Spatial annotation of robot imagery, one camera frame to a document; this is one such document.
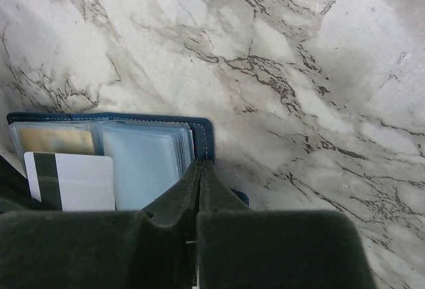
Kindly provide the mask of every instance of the card holder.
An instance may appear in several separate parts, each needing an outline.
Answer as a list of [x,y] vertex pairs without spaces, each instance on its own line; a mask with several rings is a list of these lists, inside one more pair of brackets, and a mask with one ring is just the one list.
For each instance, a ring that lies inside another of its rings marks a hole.
[[98,149],[90,122],[15,122],[9,131],[24,168],[28,151],[96,155]]
[[186,116],[164,116],[127,113],[87,113],[65,114],[46,112],[12,112],[7,114],[9,124],[15,122],[83,122],[83,121],[126,121],[126,122],[154,122],[156,124],[184,123],[188,125],[193,134],[194,154],[197,159],[210,159],[215,161],[214,131],[211,121],[206,118]]
[[[52,145],[57,147],[52,143],[47,145],[49,150],[43,149],[46,144],[42,144],[43,148],[29,150],[28,144],[24,144],[22,131],[32,130],[34,133],[34,129],[42,129],[55,138],[67,133],[62,132],[67,130],[71,131],[71,141],[76,133],[83,133],[84,140],[79,142],[90,150],[91,155],[109,156],[114,161],[117,210],[142,209],[180,179],[195,155],[206,157],[211,152],[208,147],[212,145],[212,137],[208,137],[206,128],[194,123],[193,118],[171,121],[167,119],[169,117],[152,120],[149,116],[135,118],[134,115],[122,117],[122,114],[101,114],[98,117],[84,114],[84,117],[78,118],[75,115],[65,118],[65,115],[9,114],[10,129],[20,158],[26,151],[86,153],[70,148],[52,149]],[[40,136],[32,135],[29,138],[37,141]]]

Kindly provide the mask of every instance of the floor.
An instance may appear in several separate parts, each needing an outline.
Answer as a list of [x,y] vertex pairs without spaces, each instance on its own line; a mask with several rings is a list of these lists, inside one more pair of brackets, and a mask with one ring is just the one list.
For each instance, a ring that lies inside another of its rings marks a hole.
[[255,209],[335,209],[379,288],[425,283],[425,0],[2,0],[6,113],[214,122]]

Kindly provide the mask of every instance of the marble surface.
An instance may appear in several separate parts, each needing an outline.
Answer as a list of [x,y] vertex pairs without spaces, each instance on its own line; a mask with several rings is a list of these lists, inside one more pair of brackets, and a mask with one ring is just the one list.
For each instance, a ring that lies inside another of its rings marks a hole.
[[425,0],[1,0],[10,111],[214,122],[255,209],[335,209],[379,288],[425,283]]

